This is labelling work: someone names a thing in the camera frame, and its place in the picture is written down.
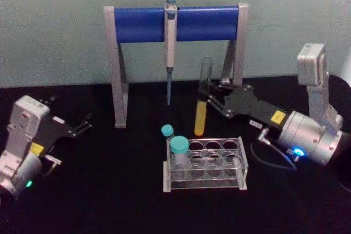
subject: test tube rack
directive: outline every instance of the test tube rack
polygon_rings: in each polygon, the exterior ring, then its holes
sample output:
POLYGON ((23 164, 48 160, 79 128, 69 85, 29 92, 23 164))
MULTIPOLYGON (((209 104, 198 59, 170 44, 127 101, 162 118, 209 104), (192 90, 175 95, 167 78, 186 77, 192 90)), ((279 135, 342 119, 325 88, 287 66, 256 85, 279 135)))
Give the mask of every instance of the test tube rack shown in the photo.
POLYGON ((247 190, 248 164, 241 137, 192 139, 183 166, 172 162, 174 154, 167 141, 167 161, 163 163, 163 191, 236 187, 247 190))

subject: black table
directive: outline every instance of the black table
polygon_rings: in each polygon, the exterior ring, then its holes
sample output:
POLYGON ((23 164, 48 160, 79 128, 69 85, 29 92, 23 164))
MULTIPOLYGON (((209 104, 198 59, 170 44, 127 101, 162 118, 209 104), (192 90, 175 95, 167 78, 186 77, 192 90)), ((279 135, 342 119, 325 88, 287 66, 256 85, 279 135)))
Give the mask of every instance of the black table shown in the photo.
MULTIPOLYGON (((297 77, 244 82, 262 100, 308 113, 307 92, 297 77)), ((75 124, 91 112, 94 125, 77 140, 56 143, 52 155, 62 165, 45 179, 37 177, 15 206, 0 209, 1 233, 350 233, 351 195, 328 169, 303 158, 297 172, 258 163, 248 148, 257 131, 225 120, 210 106, 204 136, 243 136, 248 190, 163 193, 166 149, 160 128, 170 123, 176 134, 194 137, 196 90, 197 82, 174 82, 167 107, 165 83, 131 84, 127 129, 115 129, 110 85, 1 89, 0 146, 13 103, 24 94, 36 99, 56 94, 52 114, 75 124)), ((330 79, 330 102, 344 117, 343 130, 351 131, 351 89, 337 77, 330 79)))

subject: green led light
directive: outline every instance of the green led light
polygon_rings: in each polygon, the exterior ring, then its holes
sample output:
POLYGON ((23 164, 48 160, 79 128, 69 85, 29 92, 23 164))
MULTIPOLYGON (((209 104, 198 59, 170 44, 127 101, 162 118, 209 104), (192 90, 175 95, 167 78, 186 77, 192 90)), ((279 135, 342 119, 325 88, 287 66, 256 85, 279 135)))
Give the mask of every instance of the green led light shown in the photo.
POLYGON ((33 181, 32 180, 29 180, 26 187, 30 187, 31 185, 33 185, 33 181))

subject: light blue wall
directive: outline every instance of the light blue wall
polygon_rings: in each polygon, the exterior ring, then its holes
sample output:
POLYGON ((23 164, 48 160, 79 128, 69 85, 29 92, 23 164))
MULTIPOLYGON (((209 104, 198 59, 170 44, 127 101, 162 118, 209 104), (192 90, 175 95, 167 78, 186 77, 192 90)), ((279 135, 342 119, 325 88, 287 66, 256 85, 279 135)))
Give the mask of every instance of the light blue wall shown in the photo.
MULTIPOLYGON (((0 87, 106 83, 103 6, 163 6, 165 0, 0 0, 0 87)), ((327 44, 339 72, 351 41, 351 0, 177 0, 179 6, 250 4, 245 76, 293 75, 305 42, 327 44)), ((224 42, 178 43, 175 79, 198 78, 201 58, 217 60, 224 42)), ((123 46, 132 82, 165 80, 158 44, 123 46)))

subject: blue bar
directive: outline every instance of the blue bar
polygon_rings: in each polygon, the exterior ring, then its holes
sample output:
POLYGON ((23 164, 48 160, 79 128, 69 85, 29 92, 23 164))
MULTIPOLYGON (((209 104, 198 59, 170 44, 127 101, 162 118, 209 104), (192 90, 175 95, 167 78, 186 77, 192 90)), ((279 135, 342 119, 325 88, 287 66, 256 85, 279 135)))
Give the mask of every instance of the blue bar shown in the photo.
MULTIPOLYGON (((177 41, 236 39, 238 7, 178 9, 177 41)), ((163 42, 163 8, 115 8, 119 43, 163 42)))

